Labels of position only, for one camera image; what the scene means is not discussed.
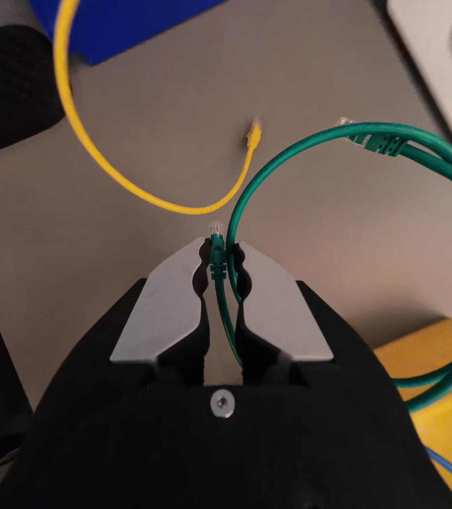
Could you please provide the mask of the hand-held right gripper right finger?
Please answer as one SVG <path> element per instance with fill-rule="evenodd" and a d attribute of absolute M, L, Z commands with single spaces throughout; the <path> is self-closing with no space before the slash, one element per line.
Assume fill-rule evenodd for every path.
<path fill-rule="evenodd" d="M 248 283 L 241 298 L 247 331 L 292 361 L 333 360 L 295 278 L 247 242 L 240 242 L 239 249 Z"/>

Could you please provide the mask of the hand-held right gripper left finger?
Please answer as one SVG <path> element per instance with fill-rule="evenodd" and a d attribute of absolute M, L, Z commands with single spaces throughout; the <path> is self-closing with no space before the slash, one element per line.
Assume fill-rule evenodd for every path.
<path fill-rule="evenodd" d="M 109 358 L 111 363 L 202 361 L 210 346 L 203 294 L 210 239 L 198 237 L 148 276 Z"/>

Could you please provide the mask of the blue plastic bin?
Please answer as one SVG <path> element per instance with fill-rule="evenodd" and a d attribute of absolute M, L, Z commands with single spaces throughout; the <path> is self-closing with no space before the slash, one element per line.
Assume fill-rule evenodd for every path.
<path fill-rule="evenodd" d="M 224 1 L 79 1 L 69 54 L 100 64 Z"/>

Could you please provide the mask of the yellow plastic bin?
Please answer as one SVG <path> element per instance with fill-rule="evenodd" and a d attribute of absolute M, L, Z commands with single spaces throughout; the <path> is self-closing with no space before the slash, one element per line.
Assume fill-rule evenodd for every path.
<path fill-rule="evenodd" d="M 452 361 L 452 319 L 444 319 L 374 350 L 389 375 L 425 374 Z M 452 463 L 452 392 L 412 416 L 422 443 Z"/>

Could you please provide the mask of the white stand base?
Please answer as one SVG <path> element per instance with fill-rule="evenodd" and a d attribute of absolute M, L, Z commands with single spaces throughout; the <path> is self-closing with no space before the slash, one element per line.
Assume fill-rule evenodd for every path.
<path fill-rule="evenodd" d="M 387 13 L 452 132 L 452 1 L 387 1 Z"/>

